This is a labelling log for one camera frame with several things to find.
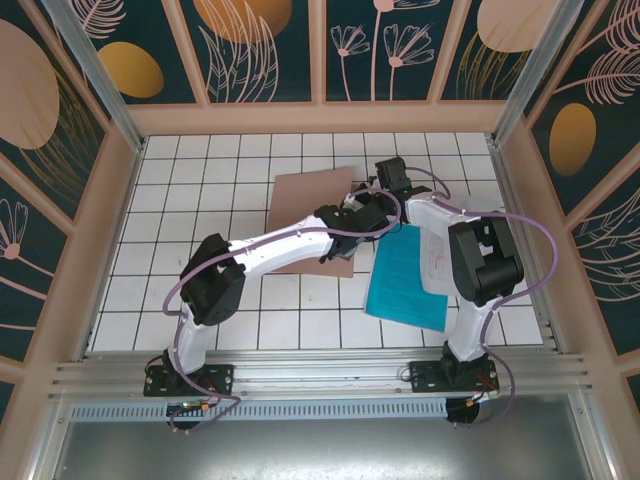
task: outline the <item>grey metal floor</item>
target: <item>grey metal floor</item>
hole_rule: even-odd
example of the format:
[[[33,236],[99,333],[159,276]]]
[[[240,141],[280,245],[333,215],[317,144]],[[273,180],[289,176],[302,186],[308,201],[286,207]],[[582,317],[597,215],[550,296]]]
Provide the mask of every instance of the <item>grey metal floor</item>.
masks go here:
[[[491,409],[504,406],[490,402]],[[591,478],[566,398],[519,397],[504,421],[221,422],[193,437],[156,423],[71,425],[57,480]]]

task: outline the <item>brown cardboard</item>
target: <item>brown cardboard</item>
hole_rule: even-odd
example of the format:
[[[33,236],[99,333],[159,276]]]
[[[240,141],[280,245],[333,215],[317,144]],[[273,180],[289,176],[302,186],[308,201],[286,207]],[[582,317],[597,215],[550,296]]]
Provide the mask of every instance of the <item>brown cardboard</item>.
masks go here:
[[[299,222],[322,205],[339,205],[351,191],[350,168],[276,176],[267,232]],[[310,258],[278,270],[281,273],[304,273],[329,277],[353,277],[353,258],[337,258],[321,264]]]

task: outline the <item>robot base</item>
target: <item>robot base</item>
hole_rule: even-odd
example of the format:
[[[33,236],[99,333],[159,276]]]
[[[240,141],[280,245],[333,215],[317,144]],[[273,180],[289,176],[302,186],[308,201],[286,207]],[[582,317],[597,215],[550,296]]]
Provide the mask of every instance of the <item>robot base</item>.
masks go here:
[[[173,369],[167,352],[162,358],[163,365],[146,369],[143,394],[145,397],[203,397],[187,385]],[[189,378],[207,390],[222,395],[231,395],[233,388],[233,365],[204,365],[189,374]]]
[[[482,362],[473,372],[458,375],[454,383],[447,380],[440,360],[409,363],[409,376],[413,393],[468,392],[473,394],[500,388],[496,365],[491,360]]]
[[[477,418],[480,404],[469,402],[471,395],[500,390],[496,365],[488,355],[471,362],[459,362],[447,343],[440,360],[409,363],[409,375],[413,393],[468,394],[447,399],[447,420],[455,423],[472,423]]]

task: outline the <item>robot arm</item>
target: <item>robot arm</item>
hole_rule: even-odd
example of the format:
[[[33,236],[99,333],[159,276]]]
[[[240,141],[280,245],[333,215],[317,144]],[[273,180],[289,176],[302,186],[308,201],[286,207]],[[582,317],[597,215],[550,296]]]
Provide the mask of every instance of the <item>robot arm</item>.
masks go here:
[[[506,220],[469,217],[452,213],[433,202],[425,187],[413,188],[406,176],[404,161],[394,158],[376,164],[380,187],[401,202],[402,221],[421,228],[421,277],[431,293],[462,297],[453,334],[444,346],[443,370],[450,383],[465,366],[486,359],[480,331],[489,310],[503,296],[511,294],[524,276],[522,264]],[[458,205],[463,210],[471,197]],[[303,228],[330,228],[349,232],[375,232],[389,225],[395,206],[383,195],[361,194],[341,207],[324,206],[314,215],[285,229],[247,240],[226,242],[220,235],[207,237],[189,261],[181,277],[207,260],[246,249],[245,253],[207,268],[185,284],[181,291],[186,323],[178,345],[185,373],[199,370],[215,338],[214,326],[238,309],[244,282],[290,263],[306,259],[349,259],[362,241],[325,231],[298,233],[278,239],[283,233]],[[273,243],[250,250],[265,238]],[[169,348],[165,365],[175,364],[176,353]]]

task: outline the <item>blue folder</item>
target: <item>blue folder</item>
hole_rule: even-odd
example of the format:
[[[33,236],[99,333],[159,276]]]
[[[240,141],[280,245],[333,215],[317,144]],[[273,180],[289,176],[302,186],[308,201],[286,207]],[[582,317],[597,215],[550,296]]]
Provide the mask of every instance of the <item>blue folder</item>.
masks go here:
[[[398,228],[378,242],[365,312],[444,332],[447,297],[425,292],[420,281],[420,229]]]

